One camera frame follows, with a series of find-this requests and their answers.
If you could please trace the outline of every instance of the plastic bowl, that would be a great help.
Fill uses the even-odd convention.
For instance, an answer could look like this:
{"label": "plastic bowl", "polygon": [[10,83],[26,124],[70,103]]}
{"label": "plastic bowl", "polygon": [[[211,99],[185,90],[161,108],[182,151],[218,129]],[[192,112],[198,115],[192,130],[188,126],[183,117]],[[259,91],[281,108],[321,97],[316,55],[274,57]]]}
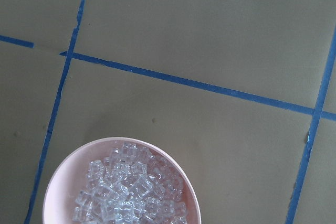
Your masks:
{"label": "plastic bowl", "polygon": [[148,147],[155,155],[168,159],[176,167],[184,179],[182,200],[185,202],[189,224],[201,224],[201,213],[195,191],[177,162],[158,147],[132,138],[108,137],[90,142],[72,152],[56,169],[53,174],[44,199],[44,224],[78,224],[72,221],[73,210],[76,207],[75,199],[81,189],[85,188],[88,164],[90,161],[108,157],[113,147],[122,147],[123,143],[132,142]]}

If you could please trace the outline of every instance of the blue line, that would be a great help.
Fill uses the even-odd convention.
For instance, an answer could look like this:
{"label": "blue line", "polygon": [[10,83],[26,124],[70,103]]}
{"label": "blue line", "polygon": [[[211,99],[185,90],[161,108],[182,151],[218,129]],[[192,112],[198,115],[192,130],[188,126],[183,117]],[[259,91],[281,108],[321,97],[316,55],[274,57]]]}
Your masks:
{"label": "blue line", "polygon": [[336,121],[336,114],[331,113],[331,112],[322,111],[321,117],[324,119]]}
{"label": "blue line", "polygon": [[0,41],[16,44],[16,45],[23,46],[23,47],[29,47],[29,48],[34,47],[34,43],[32,42],[21,40],[21,39],[10,38],[10,37],[3,36],[3,35],[0,35]]}
{"label": "blue line", "polygon": [[[65,56],[66,53],[67,53],[66,51],[61,52],[60,55]],[[277,108],[282,108],[285,110],[300,112],[300,113],[307,114],[307,115],[313,114],[313,109],[309,107],[300,106],[300,105],[289,103],[289,102],[283,102],[283,101],[279,101],[279,100],[275,100],[271,98],[261,97],[259,95],[249,94],[249,93],[245,93],[245,92],[241,92],[241,91],[237,91],[233,89],[228,89],[228,88],[223,88],[223,87],[219,87],[219,86],[215,86],[215,85],[211,85],[211,84],[207,84],[207,83],[203,83],[199,81],[193,81],[193,80],[189,80],[189,79],[185,79],[185,78],[181,78],[177,76],[171,76],[169,74],[155,72],[152,70],[147,70],[147,69],[138,68],[138,67],[133,67],[130,65],[125,65],[125,64],[114,62],[114,61],[102,60],[102,59],[95,58],[92,56],[78,54],[76,52],[73,53],[73,58],[91,62],[91,63],[101,64],[101,65],[104,65],[110,68],[128,71],[131,73],[141,74],[143,76],[149,76],[149,77],[153,77],[156,79],[161,79],[161,80],[174,82],[174,83],[178,83],[178,84],[182,84],[182,85],[186,85],[186,86],[190,86],[190,87],[194,87],[198,89],[203,89],[203,90],[207,90],[207,91],[211,91],[211,92],[215,92],[219,94],[224,94],[224,95],[228,95],[231,97],[237,97],[243,100],[262,103],[262,104],[274,106]]]}
{"label": "blue line", "polygon": [[308,133],[308,140],[303,151],[301,164],[299,168],[299,172],[296,179],[296,185],[293,191],[292,199],[289,205],[287,217],[286,217],[286,224],[292,224],[294,221],[296,209],[298,206],[298,202],[300,199],[301,190],[303,187],[304,177],[306,176],[310,154],[314,145],[314,140],[316,136],[316,132],[319,126],[320,118],[322,115],[324,101],[326,100],[326,95],[328,91],[328,85],[330,82],[330,77],[332,73],[332,69],[335,62],[336,56],[336,28],[334,30],[334,34],[331,41],[331,46],[329,50],[329,55],[327,58],[327,63],[325,64],[325,69],[321,81],[320,91],[316,100],[316,105],[314,109],[314,113],[311,119],[309,133]]}
{"label": "blue line", "polygon": [[70,44],[69,44],[68,53],[66,54],[66,60],[65,60],[62,76],[61,76],[61,79],[60,79],[60,82],[59,82],[57,94],[56,94],[56,97],[55,97],[53,111],[51,113],[51,117],[50,117],[50,121],[49,121],[49,125],[48,125],[48,130],[47,130],[47,133],[46,133],[46,136],[45,136],[45,139],[44,139],[43,148],[42,148],[40,160],[39,160],[39,163],[38,163],[38,169],[37,169],[37,172],[36,172],[36,175],[35,175],[33,192],[31,193],[31,196],[30,196],[28,212],[27,212],[27,216],[26,216],[26,219],[24,221],[24,224],[29,224],[32,213],[33,213],[33,208],[34,208],[34,204],[35,204],[35,200],[36,200],[37,190],[38,190],[39,182],[40,182],[40,179],[41,179],[44,163],[45,163],[45,160],[46,160],[50,139],[51,139],[51,136],[53,134],[58,108],[59,108],[60,101],[61,101],[62,90],[63,90],[63,87],[64,87],[64,83],[65,83],[67,74],[69,72],[69,67],[70,67],[70,63],[71,63],[71,59],[72,59],[72,53],[73,53],[73,50],[75,48],[75,44],[76,44],[76,40],[77,40],[77,36],[78,36],[78,31],[79,31],[79,27],[80,27],[82,15],[83,15],[83,10],[84,10],[84,4],[85,4],[85,0],[81,0],[80,5],[79,5],[79,9],[78,9],[78,14],[77,14],[77,26],[73,29],[71,41],[70,41]]}

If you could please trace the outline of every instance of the gray surface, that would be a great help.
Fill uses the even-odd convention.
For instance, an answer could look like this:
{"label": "gray surface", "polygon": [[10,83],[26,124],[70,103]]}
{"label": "gray surface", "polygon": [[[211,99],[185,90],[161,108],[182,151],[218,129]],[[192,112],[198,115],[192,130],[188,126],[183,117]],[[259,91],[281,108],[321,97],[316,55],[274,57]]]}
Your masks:
{"label": "gray surface", "polygon": [[321,120],[295,224],[333,224],[336,219],[336,122]]}
{"label": "gray surface", "polygon": [[88,0],[76,51],[315,106],[336,0]]}
{"label": "gray surface", "polygon": [[23,223],[64,59],[2,42],[0,52],[0,222]]}
{"label": "gray surface", "polygon": [[[64,64],[58,53],[68,48],[79,2],[0,0],[0,35],[35,43],[0,41],[1,223],[24,221]],[[335,2],[87,0],[75,51],[313,108]],[[335,74],[324,108],[334,113]],[[173,156],[195,187],[203,223],[284,223],[310,120],[74,60],[31,223],[41,223],[59,163],[107,136],[139,138]],[[321,122],[296,224],[334,223],[334,124]]]}
{"label": "gray surface", "polygon": [[33,223],[58,164],[108,136],[167,151],[191,180],[203,223],[285,221],[310,116],[77,60],[69,74]]}

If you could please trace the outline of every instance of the round container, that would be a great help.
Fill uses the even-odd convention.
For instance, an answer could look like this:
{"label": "round container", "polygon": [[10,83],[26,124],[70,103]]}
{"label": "round container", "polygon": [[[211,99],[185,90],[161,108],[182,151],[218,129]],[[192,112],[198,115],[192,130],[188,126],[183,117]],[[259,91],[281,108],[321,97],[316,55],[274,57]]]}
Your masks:
{"label": "round container", "polygon": [[44,224],[79,223],[72,221],[72,215],[74,208],[77,206],[75,199],[80,190],[86,186],[84,178],[89,162],[108,157],[112,148],[122,147],[125,141],[148,147],[154,155],[159,154],[165,157],[180,172],[184,179],[182,200],[188,209],[187,221],[189,224],[201,224],[201,212],[195,191],[177,162],[166,152],[152,144],[126,137],[108,137],[90,142],[78,148],[63,160],[53,174],[45,194],[43,204]]}

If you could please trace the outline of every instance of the blue tape strip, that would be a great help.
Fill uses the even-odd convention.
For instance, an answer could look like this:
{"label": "blue tape strip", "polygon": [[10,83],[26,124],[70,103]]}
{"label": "blue tape strip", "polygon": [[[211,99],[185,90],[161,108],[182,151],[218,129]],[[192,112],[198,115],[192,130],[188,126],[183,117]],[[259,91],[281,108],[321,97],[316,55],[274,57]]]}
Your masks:
{"label": "blue tape strip", "polygon": [[324,119],[336,121],[336,114],[331,112],[322,111],[321,117]]}
{"label": "blue tape strip", "polygon": [[79,5],[79,9],[78,9],[78,14],[77,14],[77,26],[73,29],[71,41],[70,41],[70,44],[69,44],[68,53],[66,54],[66,60],[65,60],[62,76],[61,76],[61,79],[60,79],[60,83],[59,83],[59,86],[58,86],[57,94],[56,94],[56,97],[55,97],[53,111],[51,113],[51,117],[50,117],[50,121],[49,121],[49,125],[48,125],[48,130],[47,130],[47,133],[46,133],[46,136],[45,136],[45,139],[44,139],[42,152],[41,152],[40,160],[39,160],[39,163],[38,163],[38,169],[37,169],[37,172],[36,172],[36,175],[35,175],[33,192],[31,193],[28,212],[27,212],[27,216],[26,216],[26,219],[24,221],[24,224],[29,224],[32,213],[33,213],[33,208],[34,208],[34,204],[35,204],[35,200],[36,200],[36,195],[37,195],[39,182],[40,182],[40,179],[41,179],[44,163],[45,163],[45,160],[46,160],[50,139],[51,139],[51,136],[52,136],[53,130],[54,130],[55,120],[56,120],[56,116],[57,116],[57,112],[58,112],[58,108],[59,108],[59,104],[60,104],[60,100],[61,100],[61,96],[62,96],[62,90],[63,90],[63,87],[64,87],[64,83],[65,83],[67,74],[69,72],[69,67],[70,67],[70,63],[71,63],[71,59],[72,59],[72,53],[73,53],[73,50],[75,48],[75,44],[76,44],[76,40],[77,40],[77,36],[78,36],[78,31],[79,31],[79,27],[80,27],[82,15],[83,15],[83,10],[84,10],[84,4],[85,4],[85,0],[81,0],[80,5]]}
{"label": "blue tape strip", "polygon": [[332,73],[332,69],[335,63],[336,57],[336,28],[334,30],[334,34],[332,37],[332,42],[329,50],[329,55],[327,58],[327,63],[325,64],[325,69],[321,81],[321,86],[319,90],[319,94],[316,100],[316,105],[313,113],[313,117],[309,127],[308,133],[308,140],[303,151],[301,164],[298,172],[298,176],[296,179],[296,185],[293,191],[292,199],[289,205],[287,217],[286,217],[286,224],[292,224],[294,222],[294,217],[296,213],[296,209],[298,206],[298,202],[300,199],[301,190],[303,187],[304,177],[306,176],[310,154],[314,145],[314,140],[316,136],[316,132],[319,126],[320,118],[322,115],[324,101],[326,100],[328,86],[330,82],[330,77]]}
{"label": "blue tape strip", "polygon": [[3,36],[3,35],[0,35],[0,41],[16,44],[16,45],[23,46],[23,47],[29,47],[29,48],[34,47],[34,43],[32,42],[21,40],[21,39],[10,38],[10,37]]}
{"label": "blue tape strip", "polygon": [[[65,56],[66,53],[67,53],[66,51],[61,52],[60,55]],[[178,84],[182,84],[182,85],[186,85],[186,86],[190,86],[190,87],[194,87],[198,89],[203,89],[203,90],[207,90],[207,91],[211,91],[211,92],[215,92],[219,94],[224,94],[224,95],[228,95],[231,97],[237,97],[243,100],[262,103],[262,104],[282,108],[285,110],[300,112],[300,113],[307,114],[307,115],[313,114],[313,109],[305,107],[305,106],[300,106],[300,105],[292,104],[289,102],[283,102],[283,101],[279,101],[279,100],[275,100],[271,98],[261,97],[255,94],[249,94],[249,93],[245,93],[245,92],[241,92],[241,91],[237,91],[233,89],[228,89],[228,88],[223,88],[223,87],[219,87],[219,86],[215,86],[215,85],[211,85],[211,84],[207,84],[207,83],[203,83],[199,81],[193,81],[193,80],[189,80],[189,79],[185,79],[185,78],[181,78],[177,76],[171,76],[169,74],[155,72],[152,70],[147,70],[147,69],[138,68],[138,67],[133,67],[130,65],[125,65],[125,64],[114,62],[114,61],[102,60],[102,59],[95,58],[92,56],[78,54],[76,52],[73,53],[73,58],[91,62],[91,63],[101,64],[101,65],[104,65],[110,68],[116,68],[116,69],[120,69],[123,71],[141,74],[143,76],[149,76],[149,77],[153,77],[156,79],[161,79],[161,80],[174,82],[174,83],[178,83]]]}

